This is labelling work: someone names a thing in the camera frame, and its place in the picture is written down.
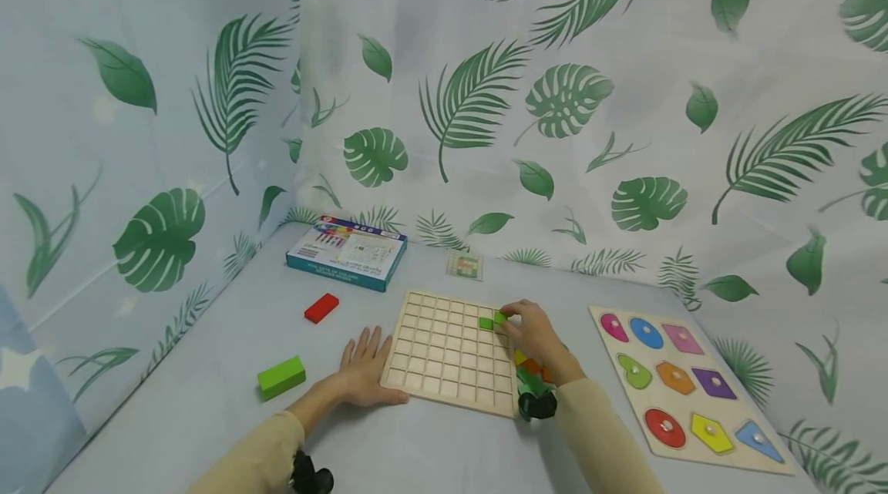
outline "pink oval puzzle piece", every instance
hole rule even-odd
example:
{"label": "pink oval puzzle piece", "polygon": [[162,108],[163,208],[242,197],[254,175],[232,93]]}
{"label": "pink oval puzzle piece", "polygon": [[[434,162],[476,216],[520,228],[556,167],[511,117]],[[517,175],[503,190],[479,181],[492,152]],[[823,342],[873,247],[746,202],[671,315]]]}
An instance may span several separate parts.
{"label": "pink oval puzzle piece", "polygon": [[626,334],[623,325],[620,323],[620,319],[616,318],[615,314],[603,313],[600,322],[601,327],[605,329],[609,335],[616,338],[616,340],[620,342],[629,342],[629,335]]}

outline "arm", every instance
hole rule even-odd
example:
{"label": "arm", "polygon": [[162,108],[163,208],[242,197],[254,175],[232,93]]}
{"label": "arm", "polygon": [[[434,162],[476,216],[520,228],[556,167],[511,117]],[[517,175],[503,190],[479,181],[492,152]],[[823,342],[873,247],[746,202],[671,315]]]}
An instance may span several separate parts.
{"label": "arm", "polygon": [[664,494],[629,429],[614,413],[607,393],[586,378],[543,309],[521,300],[500,311],[507,317],[520,315],[520,326],[507,321],[503,329],[527,355],[549,368],[559,401],[555,420],[592,492]]}
{"label": "arm", "polygon": [[247,433],[188,489],[188,494],[287,492],[293,458],[305,436],[339,403],[361,407],[406,403],[406,393],[379,385],[392,347],[389,336],[378,349],[381,335],[379,326],[375,327],[372,337],[365,328],[357,346],[355,341],[349,341],[339,372],[314,384],[286,411],[265,419]]}

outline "left hand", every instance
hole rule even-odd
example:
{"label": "left hand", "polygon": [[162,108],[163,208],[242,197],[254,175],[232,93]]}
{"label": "left hand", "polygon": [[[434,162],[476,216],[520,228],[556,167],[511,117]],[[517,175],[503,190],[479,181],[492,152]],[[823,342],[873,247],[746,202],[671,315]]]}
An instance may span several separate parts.
{"label": "left hand", "polygon": [[383,388],[379,384],[385,359],[392,348],[392,336],[387,337],[382,346],[379,346],[381,336],[382,329],[379,326],[373,330],[373,336],[370,336],[370,330],[365,327],[357,344],[353,340],[346,344],[339,372],[331,377],[342,388],[342,401],[368,407],[376,403],[396,405],[409,400],[407,392]]}

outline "purple diamond puzzle piece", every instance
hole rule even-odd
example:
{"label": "purple diamond puzzle piece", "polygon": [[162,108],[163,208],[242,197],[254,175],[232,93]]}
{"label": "purple diamond puzzle piece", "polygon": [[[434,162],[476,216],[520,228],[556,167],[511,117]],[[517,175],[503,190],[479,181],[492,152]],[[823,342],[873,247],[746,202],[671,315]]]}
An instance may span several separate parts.
{"label": "purple diamond puzzle piece", "polygon": [[731,387],[727,385],[725,377],[723,377],[720,372],[713,371],[712,369],[700,369],[697,367],[691,367],[691,371],[694,372],[697,381],[700,381],[700,385],[706,390],[707,394],[712,397],[722,397],[728,400],[737,399],[734,390],[731,390]]}

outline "blue oval puzzle piece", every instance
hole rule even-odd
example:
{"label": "blue oval puzzle piece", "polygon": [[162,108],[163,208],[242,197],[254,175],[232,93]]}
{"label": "blue oval puzzle piece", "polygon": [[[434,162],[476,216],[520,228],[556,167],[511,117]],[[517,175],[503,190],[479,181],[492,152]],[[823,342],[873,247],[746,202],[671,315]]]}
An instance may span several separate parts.
{"label": "blue oval puzzle piece", "polygon": [[630,320],[629,326],[632,331],[635,332],[635,335],[638,336],[638,340],[641,340],[642,344],[653,349],[664,347],[664,337],[662,337],[656,327],[648,323],[648,321],[643,318],[635,317]]}

